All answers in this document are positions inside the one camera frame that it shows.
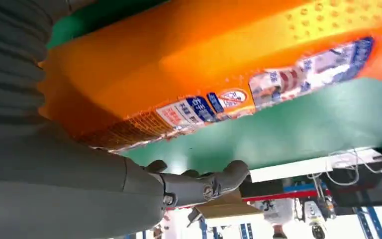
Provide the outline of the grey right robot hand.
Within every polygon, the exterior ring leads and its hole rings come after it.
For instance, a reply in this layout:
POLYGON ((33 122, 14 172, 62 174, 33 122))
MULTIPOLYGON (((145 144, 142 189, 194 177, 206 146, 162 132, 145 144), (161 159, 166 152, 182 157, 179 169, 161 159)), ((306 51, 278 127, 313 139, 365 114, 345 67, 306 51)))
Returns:
POLYGON ((151 173, 45 125, 0 125, 0 239, 103 239, 149 229, 166 208, 212 201, 249 173, 240 160, 193 178, 151 173))

